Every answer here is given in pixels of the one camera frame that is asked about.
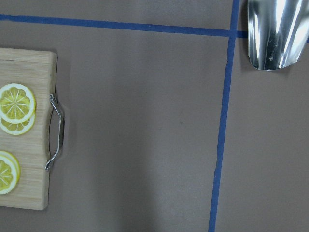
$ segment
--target yellow lemon slice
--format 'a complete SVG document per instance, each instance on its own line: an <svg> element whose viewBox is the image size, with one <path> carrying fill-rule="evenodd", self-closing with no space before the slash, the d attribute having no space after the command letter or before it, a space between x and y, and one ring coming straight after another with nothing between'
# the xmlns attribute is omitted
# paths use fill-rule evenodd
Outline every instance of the yellow lemon slice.
<svg viewBox="0 0 309 232"><path fill-rule="evenodd" d="M29 118L25 122L17 124L7 122L0 117L0 128L8 134L20 135L28 132L32 128L34 121L35 121L35 113L33 113L31 118Z"/></svg>
<svg viewBox="0 0 309 232"><path fill-rule="evenodd" d="M0 151L0 156L4 156L13 162L17 170L17 181L18 181L20 177L20 165L19 165L18 159L7 151Z"/></svg>
<svg viewBox="0 0 309 232"><path fill-rule="evenodd" d="M0 194L12 191L17 182L17 169L11 159L0 155Z"/></svg>
<svg viewBox="0 0 309 232"><path fill-rule="evenodd" d="M34 95L22 84L10 83L0 89L0 117L9 123L28 120L35 106Z"/></svg>

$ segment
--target cutting board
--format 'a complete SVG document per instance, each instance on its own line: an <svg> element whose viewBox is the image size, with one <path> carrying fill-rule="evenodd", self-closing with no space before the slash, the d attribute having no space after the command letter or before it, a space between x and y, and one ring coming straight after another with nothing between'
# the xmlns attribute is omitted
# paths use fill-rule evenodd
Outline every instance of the cutting board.
<svg viewBox="0 0 309 232"><path fill-rule="evenodd" d="M9 135L0 129L0 150L16 156L21 175L17 186L0 195L0 206L43 210L47 206L49 172L49 125L55 92L57 56L52 52L0 48L0 87L9 83L27 86L34 94L36 119L22 135Z"/></svg>

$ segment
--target lemon rind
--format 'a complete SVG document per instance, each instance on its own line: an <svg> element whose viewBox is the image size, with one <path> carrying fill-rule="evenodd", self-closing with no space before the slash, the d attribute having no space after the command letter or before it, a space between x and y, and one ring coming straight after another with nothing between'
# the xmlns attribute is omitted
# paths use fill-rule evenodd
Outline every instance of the lemon rind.
<svg viewBox="0 0 309 232"><path fill-rule="evenodd" d="M18 159L10 152L7 151L0 151L0 156L5 156L6 158L8 158L9 160L11 160L13 162L13 164L16 167L17 170L17 181L19 181L20 178L20 164Z"/></svg>
<svg viewBox="0 0 309 232"><path fill-rule="evenodd" d="M28 123L28 125L26 125L25 127L24 127L24 129L22 129L21 131L20 130L9 130L9 129L7 129L6 128L6 126L4 126L3 124L2 124L2 122L1 122L1 117L0 117L0 128L4 131L4 132L6 132L6 133L8 133L8 134L10 134L10 135L21 135L21 134L25 134L25 133L27 133L32 127L33 127L33 125L34 125L34 122L35 122L35 113L33 113L32 115L31 115L31 117L30 117L30 121L29 121L29 123Z"/></svg>
<svg viewBox="0 0 309 232"><path fill-rule="evenodd" d="M0 160L3 160L6 164L8 164L11 167L12 170L12 176L13 176L13 180L10 183L10 186L4 190L0 190L0 195L6 194L11 192L17 185L17 169L16 166L14 165L13 161L3 155L0 155Z"/></svg>
<svg viewBox="0 0 309 232"><path fill-rule="evenodd" d="M0 98L2 97L3 92L10 90L11 88L17 88L17 89L22 89L23 91L25 91L26 95L28 97L31 96L31 101L30 101L30 110L27 114L25 114L25 116L22 119L10 119L7 117L7 115L2 112L1 108L0 108L0 117L3 118L5 121L9 122L9 123L14 123L14 124L18 124L18 123L22 123L27 121L29 118L31 118L32 114L35 111L36 108L36 100L34 97L34 94L32 93L32 91L25 85L19 84L19 83L10 83L7 85L4 85L1 89L0 89Z"/></svg>

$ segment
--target blue tape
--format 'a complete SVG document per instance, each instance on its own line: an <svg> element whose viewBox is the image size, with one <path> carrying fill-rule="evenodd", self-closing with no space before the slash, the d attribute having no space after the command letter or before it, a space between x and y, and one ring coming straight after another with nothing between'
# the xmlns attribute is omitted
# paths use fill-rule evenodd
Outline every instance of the blue tape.
<svg viewBox="0 0 309 232"><path fill-rule="evenodd" d="M155 31L155 32L191 34L191 35L209 35L209 36L223 36L223 37L228 37L230 35L230 31L224 29L191 28L191 27L164 26L154 24L119 23L119 22L97 21L97 20L21 16L21 15L13 16L13 15L0 14L0 21L4 20L12 22L23 22L23 23L56 24L56 25L93 27L93 28Z"/></svg>
<svg viewBox="0 0 309 232"><path fill-rule="evenodd" d="M214 232L216 227L221 170L223 163L224 143L225 143L226 120L227 120L228 102L231 87L232 68L234 61L235 41L238 36L237 32L238 12L239 12L239 0L233 0L231 23L230 23L230 36L228 39L228 46L227 46L227 64L225 67L225 80L224 80L224 88L222 96L222 108L220 115L220 125L219 125L219 135L217 145L217 163L213 178L211 211L210 211L208 232Z"/></svg>
<svg viewBox="0 0 309 232"><path fill-rule="evenodd" d="M248 38L248 32L247 31L237 31L237 38Z"/></svg>

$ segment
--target metal scoop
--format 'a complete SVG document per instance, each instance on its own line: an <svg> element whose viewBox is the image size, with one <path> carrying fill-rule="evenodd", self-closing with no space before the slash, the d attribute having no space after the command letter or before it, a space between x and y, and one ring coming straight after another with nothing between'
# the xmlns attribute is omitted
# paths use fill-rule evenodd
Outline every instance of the metal scoop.
<svg viewBox="0 0 309 232"><path fill-rule="evenodd" d="M248 0L251 64L276 70L297 62L309 35L309 0Z"/></svg>

